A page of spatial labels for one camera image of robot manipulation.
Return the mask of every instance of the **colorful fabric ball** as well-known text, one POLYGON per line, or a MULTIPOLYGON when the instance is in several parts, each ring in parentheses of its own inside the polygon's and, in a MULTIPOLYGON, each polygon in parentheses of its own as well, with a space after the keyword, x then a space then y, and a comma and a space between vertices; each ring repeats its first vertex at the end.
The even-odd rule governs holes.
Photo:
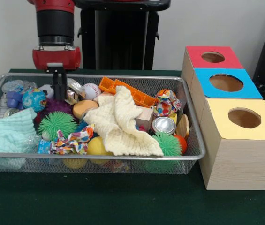
POLYGON ((156 103, 153 107, 155 116, 170 116, 180 110, 182 103, 172 90, 163 89, 156 95, 156 103))

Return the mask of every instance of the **metal mesh basket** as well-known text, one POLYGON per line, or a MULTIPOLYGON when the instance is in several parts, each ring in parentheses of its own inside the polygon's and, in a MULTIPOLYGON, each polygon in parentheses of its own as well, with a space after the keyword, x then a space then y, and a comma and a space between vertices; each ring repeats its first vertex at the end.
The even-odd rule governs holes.
MULTIPOLYGON (((68 75, 79 83, 95 83, 99 85, 102 75, 68 75)), ((145 77, 145 76, 108 76, 119 79, 148 95, 154 96, 161 89, 173 90, 185 107, 178 113, 178 121, 182 112, 189 118, 190 133, 187 138, 188 149, 179 157, 137 157, 137 156, 95 156, 95 155, 50 155, 0 153, 0 171, 2 172, 68 172, 68 173, 113 173, 114 170, 92 163, 89 159, 110 159, 111 162, 121 160, 127 164, 127 170, 118 173, 164 173, 187 174, 194 163, 205 155, 205 147, 201 131, 195 116, 189 90, 184 80, 178 77, 145 77), (70 169, 64 161, 85 164, 80 169, 70 169)), ((1 87, 11 80, 36 82, 38 86, 52 82, 52 76, 46 74, 9 73, 0 77, 1 87)))

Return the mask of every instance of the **light green cloth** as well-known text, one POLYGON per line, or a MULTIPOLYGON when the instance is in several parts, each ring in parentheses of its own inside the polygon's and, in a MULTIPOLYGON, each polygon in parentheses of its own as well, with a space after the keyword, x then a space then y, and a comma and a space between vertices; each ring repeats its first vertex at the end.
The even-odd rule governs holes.
MULTIPOLYGON (((0 152, 29 153, 34 149, 28 140, 36 136, 33 119, 36 113, 32 108, 0 119, 0 152)), ((20 169, 25 158, 0 158, 0 169, 20 169)))

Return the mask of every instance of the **blue ball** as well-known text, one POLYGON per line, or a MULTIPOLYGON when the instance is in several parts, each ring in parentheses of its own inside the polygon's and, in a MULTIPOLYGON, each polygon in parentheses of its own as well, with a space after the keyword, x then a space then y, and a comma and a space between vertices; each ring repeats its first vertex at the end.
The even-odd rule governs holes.
POLYGON ((35 112, 40 112, 45 108, 46 95, 43 91, 33 88, 26 91, 22 98, 24 108, 32 108, 35 112))

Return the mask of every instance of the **shape sorter box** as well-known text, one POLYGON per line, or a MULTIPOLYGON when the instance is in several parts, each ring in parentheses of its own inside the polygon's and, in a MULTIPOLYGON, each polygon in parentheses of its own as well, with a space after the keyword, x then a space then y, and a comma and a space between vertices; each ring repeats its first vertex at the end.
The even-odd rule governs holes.
POLYGON ((181 77, 191 89, 194 69, 243 69, 229 46, 186 46, 181 77))
POLYGON ((206 189, 265 190, 265 101, 208 98, 199 161, 206 189))
POLYGON ((206 98, 262 99, 244 69, 195 69, 190 94, 199 123, 206 98))

